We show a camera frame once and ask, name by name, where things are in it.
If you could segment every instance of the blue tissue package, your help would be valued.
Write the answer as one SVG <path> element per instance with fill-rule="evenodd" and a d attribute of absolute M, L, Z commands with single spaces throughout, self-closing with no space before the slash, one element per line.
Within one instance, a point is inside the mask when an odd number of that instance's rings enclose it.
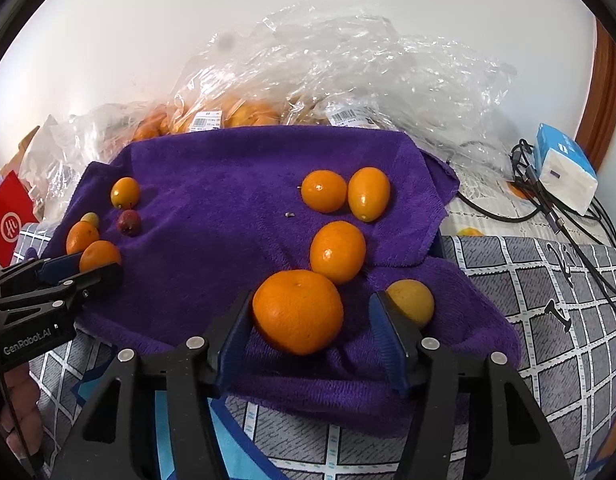
<path fill-rule="evenodd" d="M 552 126 L 540 124 L 534 166 L 547 191 L 578 213 L 586 213 L 598 181 L 585 153 L 574 140 Z"/>

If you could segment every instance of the brown wooden frame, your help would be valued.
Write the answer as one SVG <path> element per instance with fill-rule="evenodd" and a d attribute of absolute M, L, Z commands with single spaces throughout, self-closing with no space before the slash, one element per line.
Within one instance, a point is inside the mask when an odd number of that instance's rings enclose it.
<path fill-rule="evenodd" d="M 576 142 L 598 171 L 616 127 L 616 44 L 596 22 L 596 50 L 590 92 Z"/>

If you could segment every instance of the gray checkered tablecloth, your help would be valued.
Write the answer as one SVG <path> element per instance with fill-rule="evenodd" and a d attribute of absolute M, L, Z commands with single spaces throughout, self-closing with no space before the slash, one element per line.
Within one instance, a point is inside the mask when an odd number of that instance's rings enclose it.
<path fill-rule="evenodd" d="M 30 246 L 41 250 L 50 236 L 51 231 L 27 226 L 15 260 Z M 447 258 L 517 330 L 523 348 L 520 374 L 547 416 L 574 478 L 593 478 L 616 416 L 616 315 L 598 286 L 565 244 L 518 237 L 444 237 L 443 242 Z M 590 245 L 582 250 L 616 285 L 616 251 Z M 572 285 L 562 272 L 563 262 Z M 559 316 L 571 321 L 568 330 L 547 311 L 550 300 Z M 80 413 L 70 389 L 113 351 L 109 343 L 79 329 L 75 340 L 31 363 L 42 391 L 48 469 Z M 403 450 L 400 438 L 373 438 L 235 397 L 226 404 L 246 435 L 292 479 L 390 480 Z M 457 427 L 450 480 L 462 476 L 467 429 Z"/>

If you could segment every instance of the barcode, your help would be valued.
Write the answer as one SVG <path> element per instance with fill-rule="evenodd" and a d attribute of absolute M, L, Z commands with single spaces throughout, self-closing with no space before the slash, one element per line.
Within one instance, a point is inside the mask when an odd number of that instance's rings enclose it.
<path fill-rule="evenodd" d="M 355 114 L 352 110 L 343 110 L 342 112 L 332 115 L 332 121 L 335 123 L 344 121 L 346 119 L 356 119 L 356 118 L 357 118 L 357 114 Z"/>
<path fill-rule="evenodd" d="M 204 128 L 206 124 L 208 124 L 207 117 L 198 117 L 192 122 L 194 128 Z"/>

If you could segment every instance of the silver screw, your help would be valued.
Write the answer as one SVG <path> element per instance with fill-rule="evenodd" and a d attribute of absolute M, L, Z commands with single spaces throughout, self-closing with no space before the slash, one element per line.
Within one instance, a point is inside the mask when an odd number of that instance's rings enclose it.
<path fill-rule="evenodd" d="M 490 359 L 495 365 L 504 365 L 507 363 L 507 356 L 503 352 L 492 352 Z"/>
<path fill-rule="evenodd" d="M 438 350 L 441 344 L 434 337 L 424 337 L 421 346 L 426 350 Z"/>
<path fill-rule="evenodd" d="M 191 350 L 201 348 L 203 345 L 205 345 L 205 339 L 198 335 L 192 336 L 190 339 L 188 339 L 188 341 L 185 342 L 185 346 L 187 346 Z"/>
<path fill-rule="evenodd" d="M 122 363 L 130 361 L 130 359 L 132 359 L 133 357 L 134 357 L 134 350 L 131 350 L 130 348 L 121 350 L 117 354 L 117 359 L 119 359 Z"/>

